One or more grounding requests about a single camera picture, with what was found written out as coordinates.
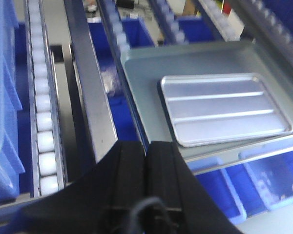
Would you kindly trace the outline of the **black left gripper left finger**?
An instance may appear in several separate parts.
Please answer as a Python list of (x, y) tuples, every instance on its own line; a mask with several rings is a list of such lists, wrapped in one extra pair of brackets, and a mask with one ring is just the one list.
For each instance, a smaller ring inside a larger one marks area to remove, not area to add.
[(120, 234), (145, 195), (143, 147), (117, 141), (84, 176), (21, 210), (29, 234)]

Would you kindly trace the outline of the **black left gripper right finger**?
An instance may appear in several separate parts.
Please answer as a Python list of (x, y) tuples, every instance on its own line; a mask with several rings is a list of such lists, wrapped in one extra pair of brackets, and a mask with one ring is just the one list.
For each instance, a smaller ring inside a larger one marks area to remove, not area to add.
[(147, 212), (148, 234), (239, 234), (192, 174), (173, 142), (153, 141), (146, 154), (146, 194), (159, 198)]

